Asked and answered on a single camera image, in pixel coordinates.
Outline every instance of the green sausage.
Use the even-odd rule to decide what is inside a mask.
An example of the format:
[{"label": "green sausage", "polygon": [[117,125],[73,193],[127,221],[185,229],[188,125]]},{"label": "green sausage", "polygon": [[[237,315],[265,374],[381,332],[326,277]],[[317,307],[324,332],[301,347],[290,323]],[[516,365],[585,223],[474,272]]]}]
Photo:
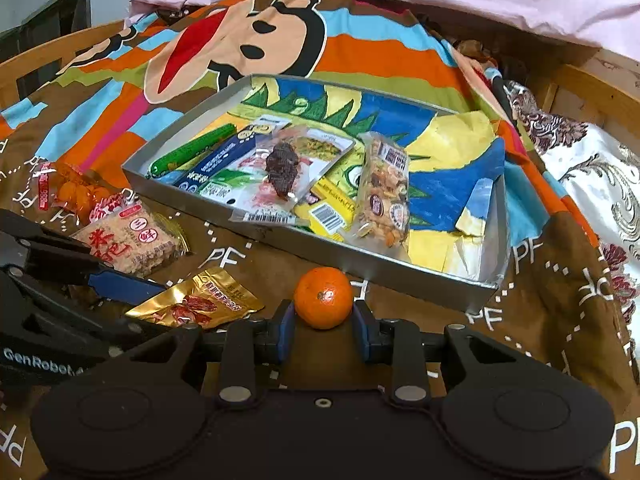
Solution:
[{"label": "green sausage", "polygon": [[189,162],[193,157],[205,152],[220,140],[224,140],[236,133],[236,126],[231,123],[211,130],[152,162],[149,165],[149,173],[152,177],[159,178],[170,171],[176,170],[185,162]]}]

